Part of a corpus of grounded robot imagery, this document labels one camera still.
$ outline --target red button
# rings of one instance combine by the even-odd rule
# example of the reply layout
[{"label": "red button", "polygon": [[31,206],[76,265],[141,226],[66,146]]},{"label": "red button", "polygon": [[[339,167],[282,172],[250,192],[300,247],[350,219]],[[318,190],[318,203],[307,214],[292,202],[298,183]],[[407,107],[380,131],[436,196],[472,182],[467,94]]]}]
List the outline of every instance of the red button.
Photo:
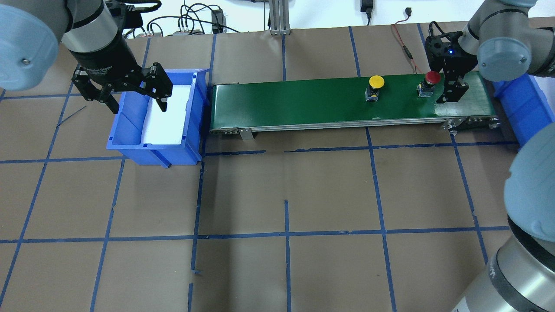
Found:
[{"label": "red button", "polygon": [[436,84],[441,81],[441,75],[438,72],[429,71],[426,73],[426,81],[429,84]]}]

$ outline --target green conveyor belt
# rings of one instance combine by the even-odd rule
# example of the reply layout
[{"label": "green conveyor belt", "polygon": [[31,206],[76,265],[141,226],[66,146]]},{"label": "green conveyor belt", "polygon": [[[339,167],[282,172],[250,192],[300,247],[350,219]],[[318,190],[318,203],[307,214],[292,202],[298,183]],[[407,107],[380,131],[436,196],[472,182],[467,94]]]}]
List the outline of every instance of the green conveyor belt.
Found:
[{"label": "green conveyor belt", "polygon": [[477,72],[466,75],[470,89],[456,103],[417,97],[423,74],[384,76],[378,102],[366,102],[368,78],[337,78],[214,87],[211,131],[341,128],[442,122],[450,117],[495,115]]}]

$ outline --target robotic arm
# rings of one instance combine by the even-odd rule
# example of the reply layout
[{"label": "robotic arm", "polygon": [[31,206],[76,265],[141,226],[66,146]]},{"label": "robotic arm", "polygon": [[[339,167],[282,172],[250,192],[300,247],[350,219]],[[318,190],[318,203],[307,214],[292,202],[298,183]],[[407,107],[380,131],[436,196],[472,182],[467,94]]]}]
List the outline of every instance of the robotic arm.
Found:
[{"label": "robotic arm", "polygon": [[[124,28],[142,25],[137,13],[119,1],[0,0],[0,86],[36,86],[54,63],[61,41],[79,63],[72,81],[87,101],[105,103],[116,114],[119,104],[111,92],[135,91],[156,99],[166,111],[173,84],[164,68],[159,63],[139,66],[121,35]],[[126,14],[134,20],[126,21]]]},{"label": "robotic arm", "polygon": [[535,29],[528,11],[536,0],[485,0],[462,31],[434,35],[425,50],[432,71],[443,69],[445,88],[437,103],[457,102],[469,86],[465,74],[478,65],[487,80],[513,80],[525,73],[555,77],[553,29]]}]

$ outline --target blue plastic bin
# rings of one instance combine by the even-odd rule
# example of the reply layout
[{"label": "blue plastic bin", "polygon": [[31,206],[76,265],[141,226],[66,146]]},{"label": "blue plastic bin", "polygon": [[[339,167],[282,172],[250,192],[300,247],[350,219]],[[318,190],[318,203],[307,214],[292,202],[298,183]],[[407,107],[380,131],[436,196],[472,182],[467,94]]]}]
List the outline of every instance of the blue plastic bin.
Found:
[{"label": "blue plastic bin", "polygon": [[555,115],[534,77],[525,74],[512,81],[494,82],[493,86],[520,146],[555,122]]},{"label": "blue plastic bin", "polygon": [[139,165],[161,165],[168,168],[171,165],[194,165],[200,161],[200,126],[204,107],[208,105],[205,79],[207,71],[208,69],[166,70],[174,85],[191,85],[180,144],[142,144],[143,124],[148,103],[152,99],[136,92],[125,92],[106,148],[120,151]]}]

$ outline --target yellow button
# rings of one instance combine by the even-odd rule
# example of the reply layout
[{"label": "yellow button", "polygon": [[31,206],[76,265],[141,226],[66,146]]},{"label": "yellow button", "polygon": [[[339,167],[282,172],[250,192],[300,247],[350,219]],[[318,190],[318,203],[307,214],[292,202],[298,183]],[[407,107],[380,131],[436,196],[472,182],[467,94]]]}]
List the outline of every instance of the yellow button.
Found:
[{"label": "yellow button", "polygon": [[384,86],[385,81],[384,81],[384,78],[382,76],[372,76],[372,77],[370,77],[369,84],[374,89],[380,89],[381,87]]}]

